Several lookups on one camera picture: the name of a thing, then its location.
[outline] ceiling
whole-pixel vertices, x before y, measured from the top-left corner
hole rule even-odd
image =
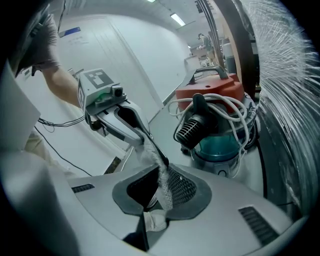
[[[126,12],[136,12],[153,17],[166,26],[174,29],[185,39],[191,48],[202,44],[198,40],[198,34],[208,34],[210,31],[208,22],[204,13],[199,13],[196,6],[196,0],[66,0],[66,12],[69,10],[89,9],[94,7],[117,8]],[[52,10],[61,10],[63,0],[54,0],[51,4]],[[171,18],[171,14],[176,13],[185,23],[180,26]],[[217,26],[219,37],[223,37],[222,25],[219,22],[215,10],[212,10],[213,17]]]

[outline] gray sleeve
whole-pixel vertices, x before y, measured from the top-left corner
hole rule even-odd
[[[58,31],[54,16],[48,15],[25,55],[20,61],[20,70],[35,67],[44,70],[60,66],[58,56]]]

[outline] black mesh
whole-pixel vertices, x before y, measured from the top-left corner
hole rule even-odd
[[[192,199],[196,194],[197,187],[194,182],[176,172],[171,166],[168,168],[168,173],[168,185],[172,194],[172,206],[175,208]]]

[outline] white fiber strands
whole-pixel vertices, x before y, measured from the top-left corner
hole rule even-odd
[[[320,174],[319,56],[278,0],[240,0],[255,34],[260,66],[259,112],[294,202],[307,215]]]

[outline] white door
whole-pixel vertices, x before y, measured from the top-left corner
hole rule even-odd
[[[80,27],[81,31],[59,40],[59,54],[64,68],[72,68],[75,72],[103,68],[115,83],[120,83],[128,98],[143,109],[150,121],[161,107],[153,98],[149,81],[139,69],[139,63],[107,18],[82,16],[65,19],[60,31],[76,27]],[[108,135],[107,139],[122,149],[128,147],[112,135]]]

